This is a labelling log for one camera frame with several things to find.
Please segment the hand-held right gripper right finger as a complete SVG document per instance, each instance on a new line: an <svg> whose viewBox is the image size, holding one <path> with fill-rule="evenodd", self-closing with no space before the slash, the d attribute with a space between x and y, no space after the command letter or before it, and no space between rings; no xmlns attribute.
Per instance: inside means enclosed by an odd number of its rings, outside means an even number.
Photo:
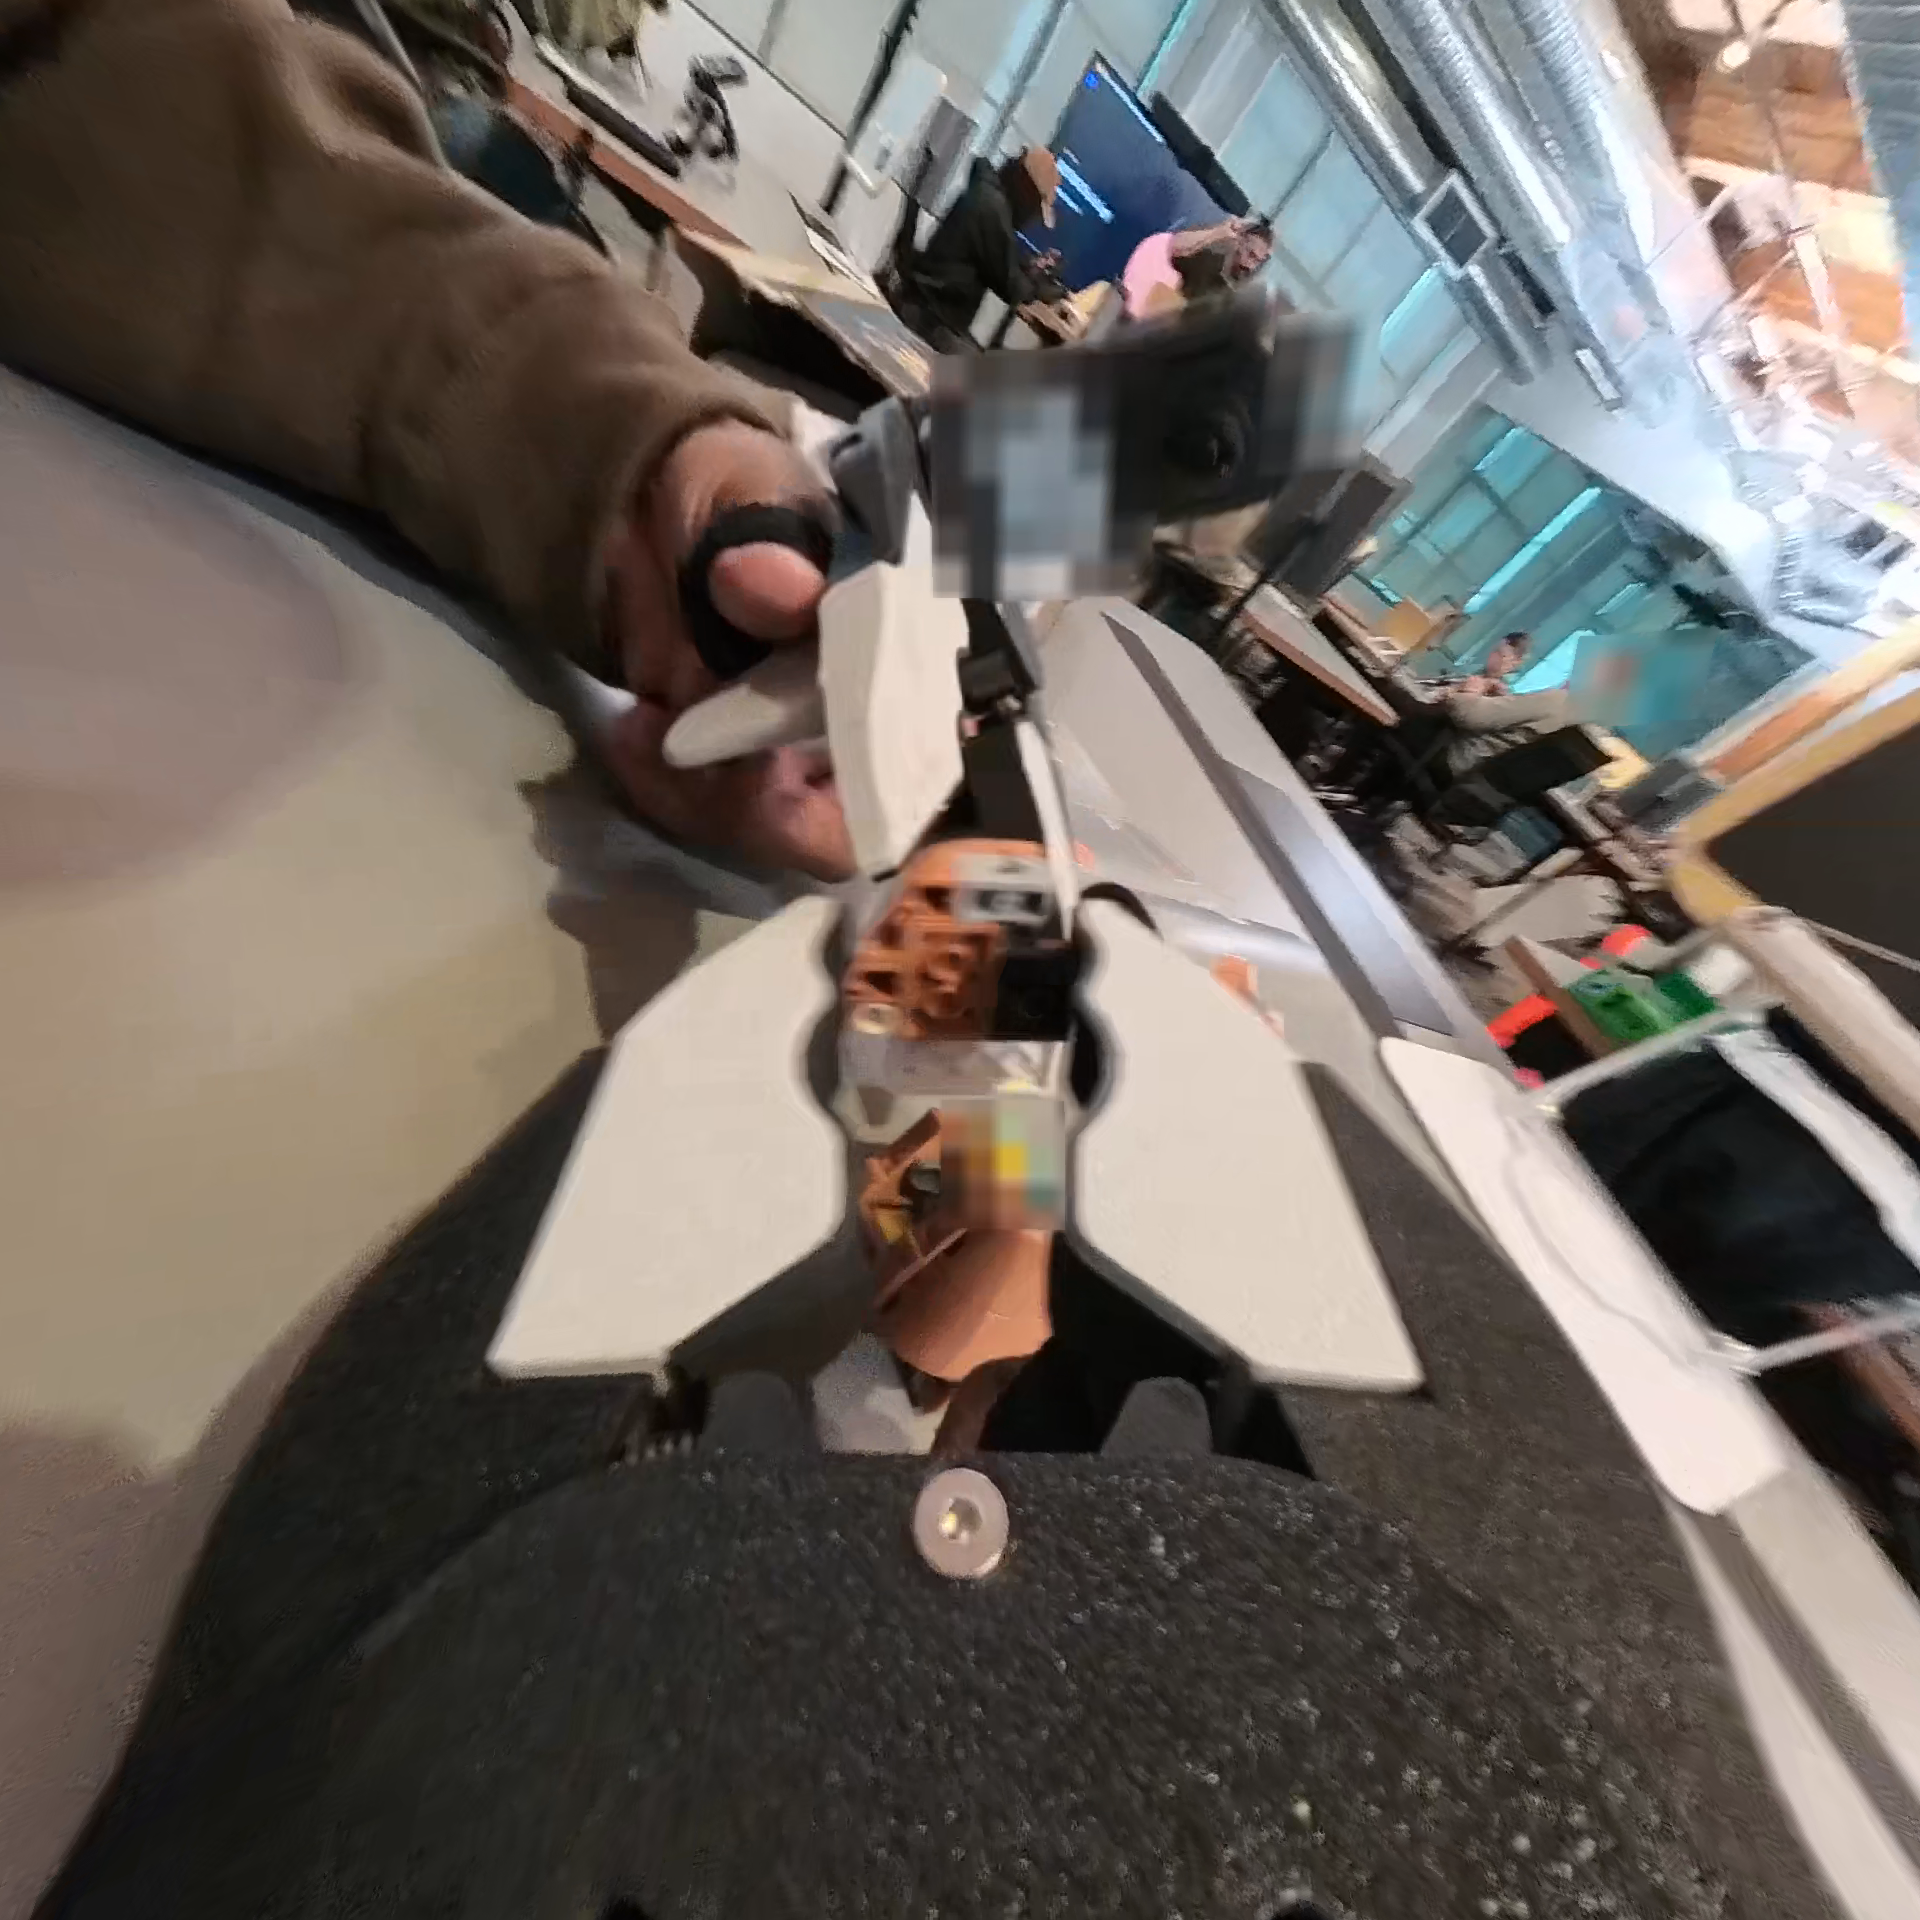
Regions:
<svg viewBox="0 0 1920 1920"><path fill-rule="evenodd" d="M1304 1062L1248 996L1121 905L1077 911L1099 1086L1067 1236L1269 1384L1414 1392L1423 1360Z"/></svg>

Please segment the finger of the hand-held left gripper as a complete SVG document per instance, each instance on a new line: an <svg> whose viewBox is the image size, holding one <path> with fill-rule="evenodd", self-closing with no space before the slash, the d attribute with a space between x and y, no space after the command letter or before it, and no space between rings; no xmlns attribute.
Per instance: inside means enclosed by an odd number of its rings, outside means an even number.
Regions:
<svg viewBox="0 0 1920 1920"><path fill-rule="evenodd" d="M1017 754L1022 778L1039 815L1043 861L1059 909L1077 905L1077 856L1069 833L1067 804L1059 792L1059 776L1043 729L1030 718L1017 718Z"/></svg>
<svg viewBox="0 0 1920 1920"><path fill-rule="evenodd" d="M930 568L860 568L821 600L830 756L864 877L899 870L961 778L961 600Z"/></svg>

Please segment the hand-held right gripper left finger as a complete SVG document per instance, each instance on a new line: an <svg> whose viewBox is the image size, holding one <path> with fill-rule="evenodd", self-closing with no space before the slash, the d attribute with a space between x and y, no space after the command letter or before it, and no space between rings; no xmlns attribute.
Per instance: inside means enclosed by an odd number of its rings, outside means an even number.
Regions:
<svg viewBox="0 0 1920 1920"><path fill-rule="evenodd" d="M814 1086L831 898L680 972L613 1037L488 1348L501 1380L700 1372L825 1309L854 1248L850 1139Z"/></svg>

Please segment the brown toy brick assembly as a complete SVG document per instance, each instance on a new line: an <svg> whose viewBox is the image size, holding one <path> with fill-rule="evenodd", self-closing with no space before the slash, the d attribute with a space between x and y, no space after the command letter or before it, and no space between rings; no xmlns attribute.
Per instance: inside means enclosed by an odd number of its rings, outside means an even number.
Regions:
<svg viewBox="0 0 1920 1920"><path fill-rule="evenodd" d="M1039 840L941 840L900 865L843 972L843 1086L870 1118L1067 1093L1075 899Z"/></svg>

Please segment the brown toy brick vehicle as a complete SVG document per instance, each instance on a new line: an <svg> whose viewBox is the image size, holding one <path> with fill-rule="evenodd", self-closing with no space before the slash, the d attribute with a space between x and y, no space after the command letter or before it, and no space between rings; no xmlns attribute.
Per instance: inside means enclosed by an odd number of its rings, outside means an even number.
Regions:
<svg viewBox="0 0 1920 1920"><path fill-rule="evenodd" d="M1067 1219L1062 1110L1036 1095L933 1107L870 1152L855 1216L872 1329L909 1372L961 1384L1048 1336L1048 1262Z"/></svg>

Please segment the open grey booklet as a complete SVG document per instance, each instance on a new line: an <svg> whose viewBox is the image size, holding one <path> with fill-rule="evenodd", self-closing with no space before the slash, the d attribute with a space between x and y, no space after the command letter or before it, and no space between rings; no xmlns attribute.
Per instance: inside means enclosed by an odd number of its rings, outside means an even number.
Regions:
<svg viewBox="0 0 1920 1920"><path fill-rule="evenodd" d="M1205 782L1177 767L1164 799L1062 722L1048 747L1083 877L1140 899L1167 945L1250 1000L1301 1060L1330 1062L1342 1007L1325 955Z"/></svg>

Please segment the white stand with flat base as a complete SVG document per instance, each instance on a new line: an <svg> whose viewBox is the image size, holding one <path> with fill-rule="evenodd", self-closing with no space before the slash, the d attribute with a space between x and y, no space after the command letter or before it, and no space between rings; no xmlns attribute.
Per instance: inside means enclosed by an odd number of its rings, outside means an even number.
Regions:
<svg viewBox="0 0 1920 1920"><path fill-rule="evenodd" d="M1916 1454L1916 1166L1767 1031L1792 1016L1901 1126L1917 1121L1916 1021L1847 955L1848 939L1781 909L1747 905L1697 934L1741 955L1720 1011L1524 1090L1501 1069L1408 1037L1381 1062L1423 1122L1489 1242L1525 1280L1596 1381L1656 1485L1705 1517L1786 1472L1787 1429L1763 1380L1832 1360ZM1565 1105L1665 1060L1705 1050L1787 1114L1875 1209L1898 1248L1901 1289L1790 1309L1795 1335L1770 1346L1716 1329L1645 1245L1569 1142Z"/></svg>

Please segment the green crate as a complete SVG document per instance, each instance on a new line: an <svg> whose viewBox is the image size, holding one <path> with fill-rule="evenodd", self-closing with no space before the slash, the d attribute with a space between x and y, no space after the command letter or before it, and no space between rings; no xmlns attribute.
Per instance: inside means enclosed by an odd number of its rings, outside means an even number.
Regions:
<svg viewBox="0 0 1920 1920"><path fill-rule="evenodd" d="M1684 968L1585 968L1563 993L1596 1032L1602 1050L1649 1042L1721 1011L1716 996Z"/></svg>

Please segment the black panel with tan edge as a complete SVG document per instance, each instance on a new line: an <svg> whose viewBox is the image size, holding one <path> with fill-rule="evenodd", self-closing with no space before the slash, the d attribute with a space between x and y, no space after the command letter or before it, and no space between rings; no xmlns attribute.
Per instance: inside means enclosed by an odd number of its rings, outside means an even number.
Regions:
<svg viewBox="0 0 1920 1920"><path fill-rule="evenodd" d="M1762 909L1807 925L1917 1016L1917 619L1763 709L1702 762L1716 792L1671 836L1697 926Z"/></svg>

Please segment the blue wall screen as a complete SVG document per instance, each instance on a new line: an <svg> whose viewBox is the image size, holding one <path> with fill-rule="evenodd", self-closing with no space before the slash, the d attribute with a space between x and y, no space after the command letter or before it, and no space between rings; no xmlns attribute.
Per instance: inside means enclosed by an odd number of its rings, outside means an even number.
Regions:
<svg viewBox="0 0 1920 1920"><path fill-rule="evenodd" d="M1144 106L1099 56L1069 89L1048 151L1059 170L1054 220L1026 228L1022 244L1058 255L1067 293L1117 281L1156 232L1250 215L1248 192L1179 114L1164 98Z"/></svg>

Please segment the silver air duct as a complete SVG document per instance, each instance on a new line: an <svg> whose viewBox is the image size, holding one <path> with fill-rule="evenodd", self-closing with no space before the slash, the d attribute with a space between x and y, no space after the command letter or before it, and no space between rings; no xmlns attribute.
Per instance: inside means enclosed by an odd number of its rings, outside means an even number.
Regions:
<svg viewBox="0 0 1920 1920"><path fill-rule="evenodd" d="M1590 121L1555 86L1570 6L1267 6L1308 89L1525 383L1569 359L1596 406L1645 358L1645 269Z"/></svg>

